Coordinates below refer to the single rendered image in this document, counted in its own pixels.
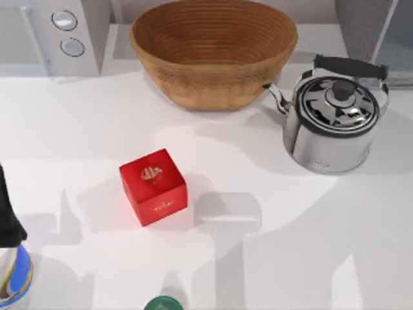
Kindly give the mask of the red cube box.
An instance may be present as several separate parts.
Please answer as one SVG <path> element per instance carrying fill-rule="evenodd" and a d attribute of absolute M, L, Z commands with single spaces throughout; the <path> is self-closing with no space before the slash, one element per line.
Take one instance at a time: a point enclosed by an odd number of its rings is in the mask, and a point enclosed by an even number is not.
<path fill-rule="evenodd" d="M 186 181 L 166 149 L 119 167 L 123 188 L 146 227 L 188 207 Z"/>

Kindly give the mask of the brown woven basket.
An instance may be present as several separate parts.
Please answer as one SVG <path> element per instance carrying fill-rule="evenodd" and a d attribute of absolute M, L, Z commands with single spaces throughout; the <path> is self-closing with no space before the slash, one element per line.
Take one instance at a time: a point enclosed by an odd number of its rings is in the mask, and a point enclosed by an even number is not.
<path fill-rule="evenodd" d="M 298 32 L 286 13 L 251 0 L 177 0 L 137 17 L 130 44 L 146 74 L 187 110 L 238 110 L 289 60 Z"/>

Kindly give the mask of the shiny steel kettle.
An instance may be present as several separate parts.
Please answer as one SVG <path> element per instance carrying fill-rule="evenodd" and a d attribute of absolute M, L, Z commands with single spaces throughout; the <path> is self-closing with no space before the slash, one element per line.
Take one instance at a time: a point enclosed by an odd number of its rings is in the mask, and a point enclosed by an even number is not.
<path fill-rule="evenodd" d="M 359 167 L 389 104 L 387 77 L 386 65 L 318 54 L 291 100 L 275 84 L 264 84 L 285 118 L 283 144 L 290 157 L 318 174 Z"/>

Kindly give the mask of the green bottle cap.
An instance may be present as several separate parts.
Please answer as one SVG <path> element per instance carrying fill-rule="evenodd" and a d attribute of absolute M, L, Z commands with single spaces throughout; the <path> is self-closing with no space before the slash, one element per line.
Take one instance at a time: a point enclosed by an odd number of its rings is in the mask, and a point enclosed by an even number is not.
<path fill-rule="evenodd" d="M 151 299 L 143 310 L 184 310 L 178 300 L 171 296 L 163 295 Z"/>

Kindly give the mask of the round microwave knob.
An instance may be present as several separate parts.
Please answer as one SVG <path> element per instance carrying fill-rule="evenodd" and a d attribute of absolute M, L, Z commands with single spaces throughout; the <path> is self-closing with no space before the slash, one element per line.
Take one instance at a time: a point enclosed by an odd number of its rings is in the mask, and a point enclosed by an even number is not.
<path fill-rule="evenodd" d="M 65 55 L 70 57 L 80 57 L 85 53 L 84 44 L 73 37 L 61 40 L 59 47 Z"/>
<path fill-rule="evenodd" d="M 77 17 L 68 10 L 52 13 L 51 21 L 57 29 L 62 31 L 72 31 L 78 24 Z"/>

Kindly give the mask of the pale microwave oven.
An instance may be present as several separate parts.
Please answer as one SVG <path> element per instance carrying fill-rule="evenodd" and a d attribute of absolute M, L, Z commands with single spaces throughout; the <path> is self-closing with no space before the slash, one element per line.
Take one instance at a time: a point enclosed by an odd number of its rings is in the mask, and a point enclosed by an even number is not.
<path fill-rule="evenodd" d="M 52 13 L 63 10 L 77 17 L 72 31 L 52 24 Z M 100 75 L 111 15 L 111 0 L 0 0 L 0 78 Z M 84 44 L 82 56 L 61 51 L 70 37 Z"/>

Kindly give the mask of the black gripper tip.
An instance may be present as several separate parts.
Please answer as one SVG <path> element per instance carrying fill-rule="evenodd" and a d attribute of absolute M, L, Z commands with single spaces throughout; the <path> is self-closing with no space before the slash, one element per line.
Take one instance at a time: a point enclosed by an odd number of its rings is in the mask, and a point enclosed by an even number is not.
<path fill-rule="evenodd" d="M 13 248 L 28 237 L 10 203 L 3 166 L 0 164 L 0 248 Z"/>

